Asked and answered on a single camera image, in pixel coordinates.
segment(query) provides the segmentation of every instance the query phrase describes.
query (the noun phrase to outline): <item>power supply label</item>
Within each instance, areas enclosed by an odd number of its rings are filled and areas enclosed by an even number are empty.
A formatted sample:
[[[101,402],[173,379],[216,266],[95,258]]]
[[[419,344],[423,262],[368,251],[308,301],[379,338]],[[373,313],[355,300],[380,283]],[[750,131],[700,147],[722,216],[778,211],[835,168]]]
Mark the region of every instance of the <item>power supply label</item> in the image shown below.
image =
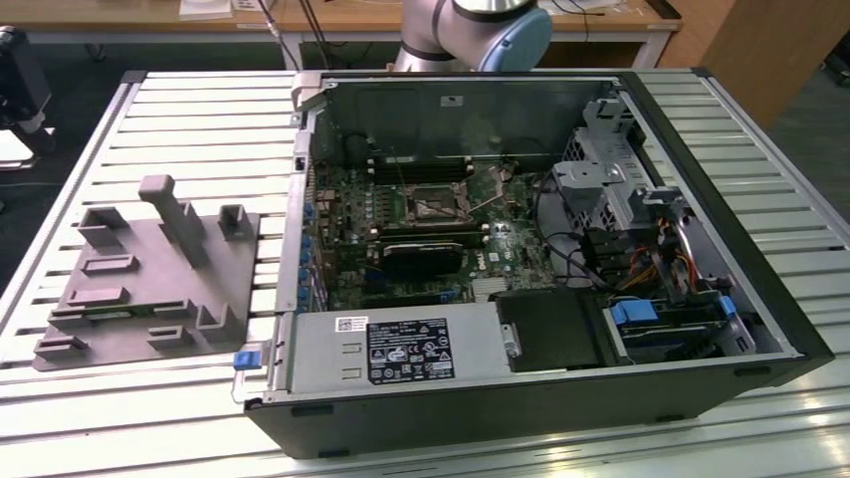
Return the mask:
[[[369,382],[453,378],[445,319],[368,324]]]

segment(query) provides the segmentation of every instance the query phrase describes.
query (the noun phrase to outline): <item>3d printed part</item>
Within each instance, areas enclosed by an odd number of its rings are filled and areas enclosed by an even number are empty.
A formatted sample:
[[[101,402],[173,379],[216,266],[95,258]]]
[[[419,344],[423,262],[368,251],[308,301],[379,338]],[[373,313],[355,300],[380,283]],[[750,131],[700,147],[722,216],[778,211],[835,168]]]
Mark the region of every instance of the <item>3d printed part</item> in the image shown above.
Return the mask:
[[[145,176],[140,199],[161,220],[87,211],[87,244],[36,345],[33,367],[55,370],[237,351],[244,343],[259,215],[224,205],[197,217],[173,179]]]

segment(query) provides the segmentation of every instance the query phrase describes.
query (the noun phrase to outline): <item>motherboard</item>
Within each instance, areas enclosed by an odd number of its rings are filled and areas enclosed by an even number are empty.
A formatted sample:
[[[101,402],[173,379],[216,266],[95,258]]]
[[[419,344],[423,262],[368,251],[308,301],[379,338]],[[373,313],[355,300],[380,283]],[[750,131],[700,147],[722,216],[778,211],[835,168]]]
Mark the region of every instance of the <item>motherboard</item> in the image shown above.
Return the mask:
[[[331,310],[482,302],[554,283],[528,207],[539,175],[503,159],[428,166],[317,168]]]

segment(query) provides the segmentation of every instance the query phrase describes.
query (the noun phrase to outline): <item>green circuit board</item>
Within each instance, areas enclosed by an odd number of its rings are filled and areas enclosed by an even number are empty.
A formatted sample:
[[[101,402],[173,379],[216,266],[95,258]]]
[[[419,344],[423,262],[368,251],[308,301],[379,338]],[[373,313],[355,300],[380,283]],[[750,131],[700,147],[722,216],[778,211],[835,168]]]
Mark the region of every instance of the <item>green circuit board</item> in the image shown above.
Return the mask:
[[[332,210],[321,235],[332,251],[325,252],[333,262],[327,275],[332,310],[368,308],[393,300],[419,305],[417,298],[437,297],[443,304],[472,302],[470,284],[483,278],[504,278],[510,289],[552,285],[551,263],[528,217],[531,181],[527,175],[507,176],[496,164],[478,165],[480,172],[463,182],[405,185],[377,185],[363,171],[331,170],[324,183],[333,185],[333,204],[327,206]],[[479,247],[463,249],[455,273],[423,280],[388,280],[375,260],[381,244],[371,240],[369,230],[427,226],[428,221],[474,223],[486,231],[486,239]],[[413,242],[427,237],[424,228]]]

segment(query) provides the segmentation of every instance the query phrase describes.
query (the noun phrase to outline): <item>blue latch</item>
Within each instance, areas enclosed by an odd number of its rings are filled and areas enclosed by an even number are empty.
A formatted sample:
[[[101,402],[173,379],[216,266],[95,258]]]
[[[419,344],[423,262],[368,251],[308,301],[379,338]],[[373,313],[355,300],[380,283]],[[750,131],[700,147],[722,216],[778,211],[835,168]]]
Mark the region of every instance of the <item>blue latch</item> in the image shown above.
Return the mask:
[[[722,312],[726,315],[727,319],[734,317],[736,310],[734,308],[734,302],[731,301],[730,296],[719,296],[719,307],[722,308]]]
[[[237,352],[233,355],[233,370],[245,371],[257,370],[260,368],[263,368],[263,365],[260,364],[259,351]]]
[[[611,316],[618,326],[634,322],[651,322],[659,319],[652,302],[646,300],[618,302],[611,308]]]

